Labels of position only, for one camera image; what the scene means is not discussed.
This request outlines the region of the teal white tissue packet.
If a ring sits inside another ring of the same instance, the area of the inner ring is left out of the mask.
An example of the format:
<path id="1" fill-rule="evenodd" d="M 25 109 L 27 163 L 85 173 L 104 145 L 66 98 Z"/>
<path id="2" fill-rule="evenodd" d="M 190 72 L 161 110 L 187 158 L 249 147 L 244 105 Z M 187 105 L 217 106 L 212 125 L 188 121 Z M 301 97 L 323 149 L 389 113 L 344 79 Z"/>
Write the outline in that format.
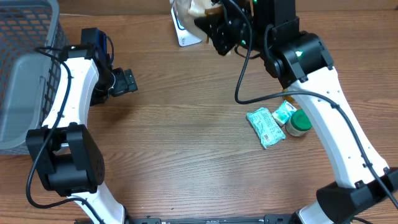
<path id="1" fill-rule="evenodd" d="M 297 111 L 297 108 L 288 101 L 284 101 L 273 113 L 272 117 L 279 126 L 283 126 Z"/>

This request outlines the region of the green lid white jar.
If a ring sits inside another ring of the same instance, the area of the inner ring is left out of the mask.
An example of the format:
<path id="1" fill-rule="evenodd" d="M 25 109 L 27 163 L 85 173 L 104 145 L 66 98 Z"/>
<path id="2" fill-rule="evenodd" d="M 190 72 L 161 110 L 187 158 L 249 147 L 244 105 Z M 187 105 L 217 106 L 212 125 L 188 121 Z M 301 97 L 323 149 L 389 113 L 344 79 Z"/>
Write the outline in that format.
<path id="1" fill-rule="evenodd" d="M 286 131 L 295 137 L 303 136 L 312 129 L 312 124 L 303 109 L 297 110 L 286 122 Z"/>

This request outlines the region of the yellow liquid bottle silver cap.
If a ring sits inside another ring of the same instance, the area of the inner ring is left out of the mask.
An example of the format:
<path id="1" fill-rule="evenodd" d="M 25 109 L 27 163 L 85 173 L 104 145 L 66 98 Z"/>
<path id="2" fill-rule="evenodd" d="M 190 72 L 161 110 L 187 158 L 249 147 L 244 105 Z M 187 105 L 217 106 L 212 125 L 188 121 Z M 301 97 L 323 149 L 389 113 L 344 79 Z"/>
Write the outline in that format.
<path id="1" fill-rule="evenodd" d="M 282 90 L 284 93 L 288 92 L 287 89 L 283 89 Z M 291 95 L 284 95 L 283 99 L 288 101 L 289 103 L 293 103 L 295 100 L 293 99 L 293 97 Z"/>

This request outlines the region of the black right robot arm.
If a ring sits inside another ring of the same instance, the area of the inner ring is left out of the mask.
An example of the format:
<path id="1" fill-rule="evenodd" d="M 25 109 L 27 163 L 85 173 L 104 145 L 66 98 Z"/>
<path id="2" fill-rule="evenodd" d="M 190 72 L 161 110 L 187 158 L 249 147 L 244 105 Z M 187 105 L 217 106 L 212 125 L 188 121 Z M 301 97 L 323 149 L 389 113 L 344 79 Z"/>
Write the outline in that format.
<path id="1" fill-rule="evenodd" d="M 200 1 L 194 25 L 220 55 L 234 46 L 256 50 L 308 116 L 330 160 L 335 181 L 289 223 L 348 223 L 397 190 L 397 169 L 372 147 L 352 112 L 334 61 L 321 38 L 300 29 L 294 1 Z"/>

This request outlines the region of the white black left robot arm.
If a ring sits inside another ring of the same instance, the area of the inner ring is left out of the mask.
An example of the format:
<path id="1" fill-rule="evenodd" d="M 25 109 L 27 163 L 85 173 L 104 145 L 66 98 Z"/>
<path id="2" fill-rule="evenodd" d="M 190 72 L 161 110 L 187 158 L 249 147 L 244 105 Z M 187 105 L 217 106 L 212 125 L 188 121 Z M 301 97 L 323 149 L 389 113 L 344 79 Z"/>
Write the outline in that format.
<path id="1" fill-rule="evenodd" d="M 91 106 L 137 91 L 131 70 L 113 68 L 111 38 L 98 28 L 81 31 L 78 45 L 37 47 L 60 64 L 60 83 L 40 128 L 25 142 L 33 160 L 25 194 L 35 208 L 75 202 L 91 223 L 132 223 L 127 208 L 104 182 L 103 155 L 86 127 Z"/>

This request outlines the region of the white barcode scanner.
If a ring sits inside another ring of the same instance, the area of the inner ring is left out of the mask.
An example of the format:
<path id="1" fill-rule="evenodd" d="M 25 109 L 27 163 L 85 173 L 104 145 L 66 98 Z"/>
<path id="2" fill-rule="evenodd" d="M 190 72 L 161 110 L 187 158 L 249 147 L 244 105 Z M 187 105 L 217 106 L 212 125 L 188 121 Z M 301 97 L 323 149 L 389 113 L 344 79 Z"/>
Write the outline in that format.
<path id="1" fill-rule="evenodd" d="M 201 39 L 192 35 L 186 28 L 182 25 L 177 17 L 177 10 L 174 7 L 170 10 L 172 19 L 174 22 L 174 27 L 177 35 L 178 44 L 181 47 L 186 47 L 189 45 L 198 44 L 201 42 Z"/>

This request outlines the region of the grey plastic mesh basket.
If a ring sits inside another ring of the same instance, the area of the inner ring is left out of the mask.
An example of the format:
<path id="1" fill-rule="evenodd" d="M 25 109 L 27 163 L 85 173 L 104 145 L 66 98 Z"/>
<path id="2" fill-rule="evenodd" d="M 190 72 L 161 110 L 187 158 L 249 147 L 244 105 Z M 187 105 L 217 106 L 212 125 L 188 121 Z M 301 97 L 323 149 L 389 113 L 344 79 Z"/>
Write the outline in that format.
<path id="1" fill-rule="evenodd" d="M 69 41 L 56 0 L 1 1 L 1 154 L 28 154 L 28 130 L 40 128 L 60 82 L 51 59 Z"/>

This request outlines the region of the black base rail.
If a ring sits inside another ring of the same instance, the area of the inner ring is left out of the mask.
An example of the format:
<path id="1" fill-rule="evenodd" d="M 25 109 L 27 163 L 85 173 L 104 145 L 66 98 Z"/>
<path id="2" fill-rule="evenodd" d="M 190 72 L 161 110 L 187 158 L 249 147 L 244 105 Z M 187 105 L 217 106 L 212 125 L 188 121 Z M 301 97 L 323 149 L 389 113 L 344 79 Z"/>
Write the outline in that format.
<path id="1" fill-rule="evenodd" d="M 264 217 L 236 217 L 236 218 L 127 218 L 126 224 L 291 224 L 295 223 L 289 214 L 265 215 Z"/>

